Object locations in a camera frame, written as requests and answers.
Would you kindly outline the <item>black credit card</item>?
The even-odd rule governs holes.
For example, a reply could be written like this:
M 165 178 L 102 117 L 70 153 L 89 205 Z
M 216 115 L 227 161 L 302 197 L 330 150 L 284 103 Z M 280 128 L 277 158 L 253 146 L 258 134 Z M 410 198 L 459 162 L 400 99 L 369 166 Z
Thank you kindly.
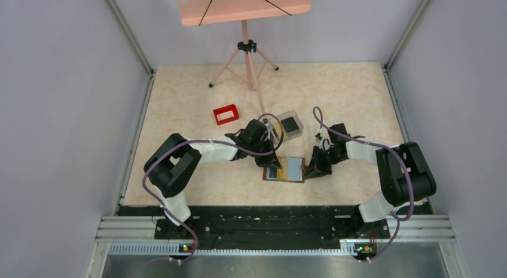
M 268 180 L 277 180 L 278 179 L 278 177 L 277 177 L 277 171 L 278 171 L 277 168 L 274 168 L 274 167 L 268 168 L 266 170 L 266 179 L 268 179 Z

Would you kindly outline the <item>gold credit card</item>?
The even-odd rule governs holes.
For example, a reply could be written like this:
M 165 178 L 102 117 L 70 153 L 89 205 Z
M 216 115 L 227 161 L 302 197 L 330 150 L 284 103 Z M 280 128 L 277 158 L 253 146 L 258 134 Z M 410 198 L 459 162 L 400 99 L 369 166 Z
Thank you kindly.
M 277 171 L 277 177 L 281 181 L 288 181 L 288 161 L 286 157 L 278 157 L 279 161 L 281 162 L 282 168 L 278 169 Z

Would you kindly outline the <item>brown leather card holder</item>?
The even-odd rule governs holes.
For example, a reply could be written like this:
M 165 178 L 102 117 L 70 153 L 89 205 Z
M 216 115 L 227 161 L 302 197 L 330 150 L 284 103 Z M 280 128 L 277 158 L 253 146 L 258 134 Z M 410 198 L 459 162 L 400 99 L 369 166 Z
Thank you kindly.
M 281 168 L 264 168 L 262 180 L 275 182 L 290 182 L 302 184 L 305 182 L 303 174 L 307 170 L 305 158 L 303 157 L 280 157 L 278 156 Z

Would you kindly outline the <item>clear acrylic card box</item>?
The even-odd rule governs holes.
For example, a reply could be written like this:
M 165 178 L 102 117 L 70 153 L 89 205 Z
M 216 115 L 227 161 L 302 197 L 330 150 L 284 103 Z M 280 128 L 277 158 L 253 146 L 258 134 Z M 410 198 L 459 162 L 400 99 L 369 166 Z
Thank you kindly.
M 275 118 L 270 118 L 268 120 L 270 123 L 271 137 L 275 145 L 279 143 L 282 135 L 284 136 L 283 142 L 298 138 L 302 135 L 304 126 L 294 110 L 278 115 L 277 118 L 280 122 Z

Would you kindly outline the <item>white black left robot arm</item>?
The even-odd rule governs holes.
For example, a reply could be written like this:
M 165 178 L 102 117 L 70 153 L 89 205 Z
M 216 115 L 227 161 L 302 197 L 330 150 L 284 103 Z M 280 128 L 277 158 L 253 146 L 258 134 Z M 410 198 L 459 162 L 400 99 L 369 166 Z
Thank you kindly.
M 188 140 L 179 133 L 170 135 L 143 167 L 142 183 L 150 182 L 155 191 L 150 194 L 159 202 L 170 220 L 169 231 L 177 238 L 191 232 L 191 211 L 186 203 L 184 189 L 195 169 L 214 161 L 237 161 L 248 156 L 261 168 L 281 168 L 276 151 L 284 135 L 275 139 L 267 121 L 253 119 L 243 129 L 226 133 L 216 139 Z

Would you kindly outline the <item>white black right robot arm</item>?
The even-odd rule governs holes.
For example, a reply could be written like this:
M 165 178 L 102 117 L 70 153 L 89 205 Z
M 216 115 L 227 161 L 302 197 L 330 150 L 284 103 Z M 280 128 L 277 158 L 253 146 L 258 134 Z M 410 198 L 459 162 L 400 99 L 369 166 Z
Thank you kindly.
M 354 235 L 367 237 L 375 222 L 436 193 L 435 179 L 417 143 L 388 146 L 363 136 L 351 137 L 343 123 L 331 126 L 328 136 L 328 148 L 314 146 L 304 179 L 331 175 L 332 166 L 346 160 L 378 168 L 381 190 L 353 208 L 350 228 Z

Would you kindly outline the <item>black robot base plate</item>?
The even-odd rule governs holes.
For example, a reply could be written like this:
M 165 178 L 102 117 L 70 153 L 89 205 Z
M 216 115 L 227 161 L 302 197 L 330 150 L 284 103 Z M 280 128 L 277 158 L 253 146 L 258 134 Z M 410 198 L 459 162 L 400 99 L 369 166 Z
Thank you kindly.
M 183 226 L 159 207 L 121 206 L 118 216 L 153 216 L 156 240 L 181 241 L 179 250 L 331 250 L 346 239 L 375 244 L 400 236 L 387 218 L 357 227 L 354 206 L 191 206 Z

